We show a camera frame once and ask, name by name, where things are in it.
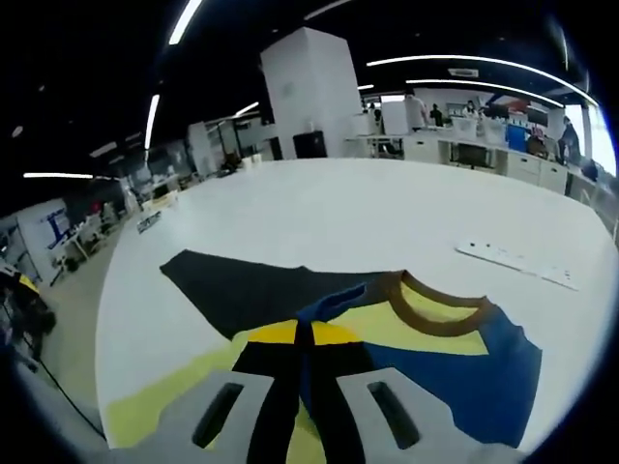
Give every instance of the blue fabric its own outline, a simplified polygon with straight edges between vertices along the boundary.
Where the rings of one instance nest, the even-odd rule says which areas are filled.
[[[365,285],[326,297],[298,313],[300,324],[328,322],[356,307]],[[529,420],[538,386],[542,351],[494,306],[478,329],[487,355],[417,352],[364,342],[376,369],[395,367],[448,404],[456,426],[482,443],[516,448]],[[309,366],[304,360],[301,397],[311,412]]]
[[[351,307],[358,305],[366,294],[366,285],[361,284],[339,293],[329,295],[318,302],[304,307],[297,313],[299,325],[303,326],[300,330],[311,333],[311,323],[313,321],[327,322],[346,312]],[[307,355],[303,355],[301,359],[301,387],[300,396],[303,399],[303,404],[309,413],[311,413],[311,395],[310,395],[310,362]]]
[[[346,312],[351,307],[357,306],[357,302],[366,294],[366,285],[361,284],[329,295],[311,304],[297,313],[300,323],[310,324],[312,321],[328,322]]]

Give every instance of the power strip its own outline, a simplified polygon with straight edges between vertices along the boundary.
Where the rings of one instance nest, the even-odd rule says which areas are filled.
[[[506,248],[494,245],[490,242],[470,240],[456,246],[456,251],[483,259],[490,263],[499,264],[506,268],[514,269],[531,276],[541,277],[544,280],[559,284],[563,287],[577,291],[573,275],[569,269],[560,266],[548,266],[534,262],[525,255],[510,252]]]

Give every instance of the black fabric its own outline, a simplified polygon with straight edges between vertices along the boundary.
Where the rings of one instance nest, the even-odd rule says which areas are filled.
[[[374,370],[363,343],[314,346],[310,324],[297,326],[294,344],[249,342],[234,371],[273,377],[251,435],[249,463],[284,464],[299,397],[316,425],[327,463],[364,463],[363,445],[338,377]],[[309,398],[302,383],[309,384]]]
[[[380,273],[315,273],[308,268],[279,268],[184,250],[161,266],[220,334],[231,339],[241,331],[294,319],[321,298]],[[368,295],[360,305],[378,303]]]
[[[363,446],[338,377],[374,370],[361,342],[313,346],[309,351],[309,415],[328,463],[363,463]]]
[[[295,344],[250,342],[233,370],[274,381],[251,435],[248,463],[285,463],[299,411],[301,350]]]

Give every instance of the yellow fabric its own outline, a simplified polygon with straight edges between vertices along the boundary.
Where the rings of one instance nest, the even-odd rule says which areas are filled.
[[[476,310],[473,307],[453,307],[434,302],[405,285],[401,289],[404,299],[431,321],[457,321]],[[427,335],[404,324],[389,302],[349,309],[331,323],[345,327],[363,341],[376,345],[452,355],[487,355],[486,345],[479,332],[462,336]]]
[[[157,429],[159,416],[165,406],[197,385],[212,370],[231,369],[249,339],[262,329],[237,333],[223,349],[199,356],[186,367],[162,378],[159,382],[111,403],[106,408],[105,414],[107,432],[114,444],[118,448],[129,448],[153,433]],[[301,401],[299,406],[287,462],[322,464],[325,462],[325,457],[318,433]],[[217,439],[206,449],[211,450],[216,445]]]
[[[163,408],[188,391],[214,369],[231,369],[248,341],[238,333],[223,349],[195,358],[187,366],[163,377],[136,394],[106,408],[107,430],[119,448],[132,447],[157,429]]]
[[[325,322],[312,322],[313,342],[315,345],[336,345],[362,341],[357,335],[344,327],[334,326]]]
[[[249,341],[260,343],[294,343],[297,321],[284,321],[251,331]]]
[[[39,293],[39,290],[37,290],[37,287],[35,287],[35,284],[32,283],[32,281],[24,274],[19,276],[19,283],[21,283],[22,285],[25,285],[30,290],[34,290],[35,292]]]

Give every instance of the white cabinet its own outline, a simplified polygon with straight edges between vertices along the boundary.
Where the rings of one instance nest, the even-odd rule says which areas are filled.
[[[565,194],[566,184],[568,183],[568,169],[556,162],[537,159],[530,155],[518,152],[507,152],[507,168],[505,172],[501,169],[501,174],[518,179],[527,184],[543,187],[555,191],[561,195]]]
[[[537,186],[540,182],[542,161],[527,155],[510,152],[507,158],[507,177]]]
[[[407,161],[430,162],[432,164],[443,162],[439,153],[439,142],[435,138],[404,137],[402,148],[404,159]]]
[[[542,161],[539,186],[545,189],[565,194],[568,183],[568,168],[555,162]]]

